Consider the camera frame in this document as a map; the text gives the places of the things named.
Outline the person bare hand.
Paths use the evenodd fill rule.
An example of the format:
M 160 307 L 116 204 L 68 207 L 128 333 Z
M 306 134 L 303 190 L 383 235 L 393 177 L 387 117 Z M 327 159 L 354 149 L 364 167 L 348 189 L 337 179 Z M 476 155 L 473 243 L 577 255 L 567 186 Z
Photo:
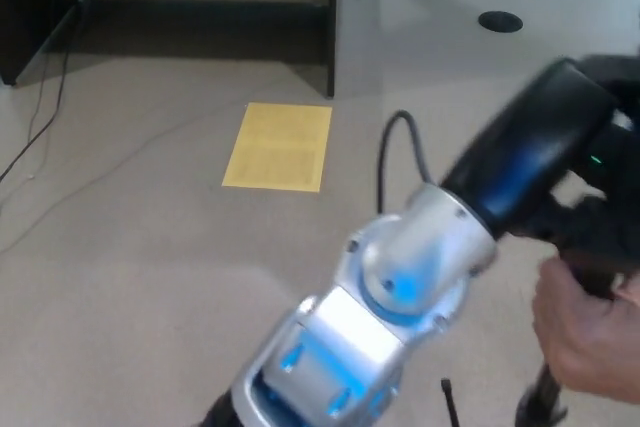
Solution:
M 639 403 L 639 277 L 614 299 L 588 295 L 569 266 L 550 258 L 539 267 L 533 328 L 558 383 L 575 392 Z

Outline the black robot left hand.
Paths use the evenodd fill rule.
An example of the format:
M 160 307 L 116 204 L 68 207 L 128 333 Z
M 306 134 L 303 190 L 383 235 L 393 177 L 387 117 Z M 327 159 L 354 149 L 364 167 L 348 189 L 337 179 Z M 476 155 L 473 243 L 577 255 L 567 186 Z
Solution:
M 639 259 L 639 59 L 562 58 L 471 142 L 441 183 L 494 239 Z

